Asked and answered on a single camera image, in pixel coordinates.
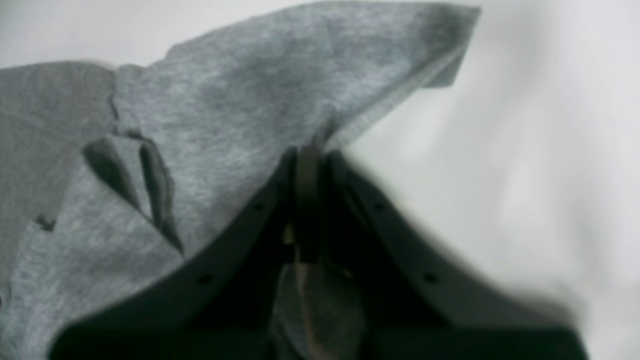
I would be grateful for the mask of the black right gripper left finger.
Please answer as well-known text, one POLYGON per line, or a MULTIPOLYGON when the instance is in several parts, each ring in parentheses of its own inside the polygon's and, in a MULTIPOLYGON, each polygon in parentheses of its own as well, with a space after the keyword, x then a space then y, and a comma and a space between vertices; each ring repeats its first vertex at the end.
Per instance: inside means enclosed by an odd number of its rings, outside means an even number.
POLYGON ((323 240, 323 155, 291 148, 217 239, 153 286, 69 326, 51 360, 268 360, 282 267, 323 240))

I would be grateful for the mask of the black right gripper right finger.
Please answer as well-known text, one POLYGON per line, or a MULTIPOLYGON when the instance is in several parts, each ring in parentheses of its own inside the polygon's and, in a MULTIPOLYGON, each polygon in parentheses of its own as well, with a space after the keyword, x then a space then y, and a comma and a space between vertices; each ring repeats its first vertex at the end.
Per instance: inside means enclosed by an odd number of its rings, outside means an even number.
POLYGON ((365 308, 363 360, 586 360, 576 331, 430 245, 383 192, 326 157, 330 262, 365 308))

